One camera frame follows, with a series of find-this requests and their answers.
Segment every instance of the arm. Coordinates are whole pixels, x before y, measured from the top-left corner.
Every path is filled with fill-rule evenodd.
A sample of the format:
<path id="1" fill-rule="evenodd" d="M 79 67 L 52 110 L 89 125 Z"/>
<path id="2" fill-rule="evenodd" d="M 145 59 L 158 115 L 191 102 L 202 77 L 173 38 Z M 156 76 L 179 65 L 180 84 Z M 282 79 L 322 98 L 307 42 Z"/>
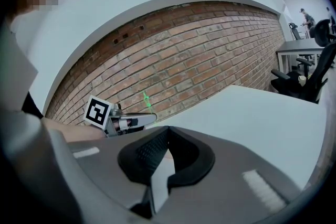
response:
<path id="1" fill-rule="evenodd" d="M 42 118 L 41 121 L 47 129 L 61 131 L 67 142 L 95 140 L 105 137 L 101 129 L 92 126 L 64 125 L 47 118 Z"/>

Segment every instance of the brick wall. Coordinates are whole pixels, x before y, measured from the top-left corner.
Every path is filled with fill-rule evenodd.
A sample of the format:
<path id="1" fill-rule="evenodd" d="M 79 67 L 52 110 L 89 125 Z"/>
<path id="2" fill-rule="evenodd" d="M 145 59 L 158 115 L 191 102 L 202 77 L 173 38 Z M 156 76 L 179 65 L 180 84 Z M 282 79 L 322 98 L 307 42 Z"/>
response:
<path id="1" fill-rule="evenodd" d="M 126 112 L 159 119 L 179 113 L 230 84 L 269 89 L 275 50 L 284 42 L 277 16 L 227 2 L 197 2 L 137 18 L 94 44 L 69 70 L 46 117 L 84 124 L 89 95 Z"/>

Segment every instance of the table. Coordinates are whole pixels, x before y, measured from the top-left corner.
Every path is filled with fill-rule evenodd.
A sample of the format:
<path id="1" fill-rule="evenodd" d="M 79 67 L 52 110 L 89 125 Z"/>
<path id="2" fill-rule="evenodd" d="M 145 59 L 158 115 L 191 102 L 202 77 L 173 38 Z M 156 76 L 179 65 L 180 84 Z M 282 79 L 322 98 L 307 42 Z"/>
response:
<path id="1" fill-rule="evenodd" d="M 303 189 L 321 151 L 325 122 L 325 108 L 317 104 L 229 86 L 148 128 L 177 126 L 239 143 L 276 166 Z"/>
<path id="2" fill-rule="evenodd" d="M 276 51 L 279 59 L 279 68 L 284 72 L 283 56 L 298 55 L 298 54 L 314 54 L 315 66 L 317 66 L 317 54 L 322 53 L 323 48 L 317 45 L 314 38 L 299 39 L 287 41 Z M 289 70 L 291 71 L 290 60 L 288 60 Z"/>

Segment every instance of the office chair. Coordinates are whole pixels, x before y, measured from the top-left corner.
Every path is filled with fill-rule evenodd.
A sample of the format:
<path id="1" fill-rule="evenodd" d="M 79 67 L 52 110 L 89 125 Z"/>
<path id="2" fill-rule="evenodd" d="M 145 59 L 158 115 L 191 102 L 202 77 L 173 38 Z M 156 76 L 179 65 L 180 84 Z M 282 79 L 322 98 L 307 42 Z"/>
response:
<path id="1" fill-rule="evenodd" d="M 302 39 L 299 35 L 299 32 L 297 30 L 298 26 L 295 23 L 289 23 L 289 28 L 292 30 L 292 33 L 295 37 L 295 40 L 299 40 Z M 300 57 L 304 57 L 307 61 L 310 59 L 312 59 L 312 54 L 299 54 Z M 300 66 L 303 65 L 303 63 L 299 63 L 298 64 L 298 68 L 300 68 Z"/>
<path id="2" fill-rule="evenodd" d="M 328 79 L 322 81 L 323 76 L 326 74 L 328 69 L 333 63 L 336 56 L 336 37 L 329 34 L 329 20 L 322 20 L 317 23 L 314 28 L 314 36 L 316 43 L 325 47 L 320 56 L 320 60 L 316 69 L 310 79 L 307 79 L 306 84 L 302 87 L 299 84 L 300 74 L 292 71 L 288 74 L 284 74 L 278 70 L 273 69 L 272 74 L 276 75 L 278 79 L 271 81 L 271 85 L 280 93 L 294 98 L 306 100 L 308 102 L 318 103 L 318 96 L 323 85 Z M 298 62 L 302 63 L 305 67 L 313 65 L 313 63 L 304 60 L 297 59 Z"/>

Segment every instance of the chair armrest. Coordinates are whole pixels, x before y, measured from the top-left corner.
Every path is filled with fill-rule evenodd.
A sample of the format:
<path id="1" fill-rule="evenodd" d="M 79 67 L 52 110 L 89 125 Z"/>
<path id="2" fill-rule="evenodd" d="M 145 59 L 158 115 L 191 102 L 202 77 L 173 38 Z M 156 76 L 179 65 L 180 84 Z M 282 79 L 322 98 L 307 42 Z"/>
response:
<path id="1" fill-rule="evenodd" d="M 312 65 L 315 65 L 313 62 L 301 59 L 301 58 L 296 58 L 296 60 L 304 65 L 307 65 L 309 67 L 311 67 Z"/>
<path id="2" fill-rule="evenodd" d="M 285 73 L 282 73 L 282 72 L 280 72 L 279 70 L 276 70 L 276 69 L 272 69 L 271 70 L 271 73 L 273 74 L 273 75 L 276 75 L 278 78 L 280 78 L 280 79 L 284 79 L 284 80 L 288 80 L 288 79 L 290 79 L 290 76 L 288 76 L 288 75 L 286 75 Z"/>

